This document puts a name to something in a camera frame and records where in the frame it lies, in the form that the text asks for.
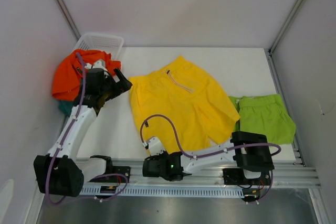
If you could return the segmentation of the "lime green shorts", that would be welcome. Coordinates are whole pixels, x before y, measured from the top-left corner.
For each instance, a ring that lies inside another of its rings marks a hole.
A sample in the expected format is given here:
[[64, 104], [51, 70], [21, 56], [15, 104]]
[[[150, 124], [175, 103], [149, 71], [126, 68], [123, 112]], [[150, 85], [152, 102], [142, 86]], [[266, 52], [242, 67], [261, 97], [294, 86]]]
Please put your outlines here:
[[256, 97], [230, 97], [240, 119], [234, 131], [265, 135], [269, 143], [292, 144], [296, 125], [279, 94]]

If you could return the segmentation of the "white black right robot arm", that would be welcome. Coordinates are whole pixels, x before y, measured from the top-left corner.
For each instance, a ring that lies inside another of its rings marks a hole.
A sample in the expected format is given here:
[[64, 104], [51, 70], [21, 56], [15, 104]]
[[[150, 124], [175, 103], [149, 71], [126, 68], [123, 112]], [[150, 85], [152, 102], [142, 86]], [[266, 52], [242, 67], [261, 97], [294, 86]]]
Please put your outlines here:
[[145, 141], [149, 151], [142, 166], [144, 177], [163, 178], [167, 181], [180, 181], [203, 169], [235, 162], [240, 170], [240, 179], [251, 184], [258, 179], [259, 173], [274, 169], [270, 144], [264, 135], [235, 132], [228, 143], [212, 146], [194, 152], [174, 152], [169, 154], [158, 137]]

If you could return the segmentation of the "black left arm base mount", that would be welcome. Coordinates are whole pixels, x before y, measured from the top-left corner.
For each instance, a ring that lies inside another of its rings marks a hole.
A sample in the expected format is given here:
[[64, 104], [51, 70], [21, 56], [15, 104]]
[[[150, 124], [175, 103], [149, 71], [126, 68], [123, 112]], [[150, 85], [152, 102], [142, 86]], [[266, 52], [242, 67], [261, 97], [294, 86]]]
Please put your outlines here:
[[119, 174], [119, 175], [111, 176], [109, 178], [109, 182], [122, 184], [126, 182], [126, 179], [123, 176], [121, 176], [121, 174], [127, 177], [127, 179], [129, 179], [131, 175], [131, 167], [130, 166], [114, 166], [112, 167], [111, 173]]

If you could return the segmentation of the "yellow shorts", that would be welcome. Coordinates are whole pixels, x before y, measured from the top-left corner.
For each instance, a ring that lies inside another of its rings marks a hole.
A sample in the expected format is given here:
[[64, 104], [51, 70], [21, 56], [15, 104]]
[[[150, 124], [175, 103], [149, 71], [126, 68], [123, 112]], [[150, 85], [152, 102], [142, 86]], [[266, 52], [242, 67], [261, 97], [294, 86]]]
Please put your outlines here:
[[222, 144], [240, 119], [222, 86], [182, 56], [160, 70], [131, 77], [130, 82], [137, 131], [144, 140], [158, 137], [168, 153]]

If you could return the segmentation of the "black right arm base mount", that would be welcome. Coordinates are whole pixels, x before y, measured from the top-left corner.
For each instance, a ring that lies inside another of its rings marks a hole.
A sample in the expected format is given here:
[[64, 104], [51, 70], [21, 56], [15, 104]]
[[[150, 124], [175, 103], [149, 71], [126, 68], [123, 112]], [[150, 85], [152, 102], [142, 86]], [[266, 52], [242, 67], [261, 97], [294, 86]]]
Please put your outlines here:
[[242, 168], [224, 168], [222, 170], [225, 185], [236, 185], [243, 188], [253, 186], [269, 186], [270, 172], [251, 172]]

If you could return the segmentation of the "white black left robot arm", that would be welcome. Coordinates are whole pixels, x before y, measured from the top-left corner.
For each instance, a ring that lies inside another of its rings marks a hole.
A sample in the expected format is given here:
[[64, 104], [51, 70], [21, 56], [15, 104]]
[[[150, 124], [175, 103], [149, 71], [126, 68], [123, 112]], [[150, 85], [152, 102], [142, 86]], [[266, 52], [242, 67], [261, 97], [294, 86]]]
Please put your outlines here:
[[77, 154], [99, 112], [109, 100], [130, 90], [132, 83], [114, 69], [112, 76], [102, 68], [92, 68], [85, 73], [79, 93], [58, 140], [45, 155], [36, 156], [33, 166], [39, 191], [45, 195], [77, 197], [85, 183], [127, 183], [128, 166], [115, 167], [112, 159], [92, 155], [78, 166]]

